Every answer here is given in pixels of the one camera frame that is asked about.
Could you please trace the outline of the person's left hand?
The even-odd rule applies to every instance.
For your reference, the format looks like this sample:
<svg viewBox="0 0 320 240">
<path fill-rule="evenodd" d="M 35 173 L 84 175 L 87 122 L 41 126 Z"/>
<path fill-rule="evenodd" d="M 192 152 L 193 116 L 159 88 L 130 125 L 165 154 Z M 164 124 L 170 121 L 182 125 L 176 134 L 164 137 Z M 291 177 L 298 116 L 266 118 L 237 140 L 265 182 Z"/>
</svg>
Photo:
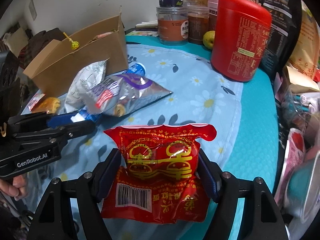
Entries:
<svg viewBox="0 0 320 240">
<path fill-rule="evenodd" d="M 9 197 L 14 197 L 15 200 L 23 199 L 28 194 L 28 178 L 26 174 L 19 175 L 13 178 L 12 183 L 1 180 L 1 192 Z"/>
</svg>

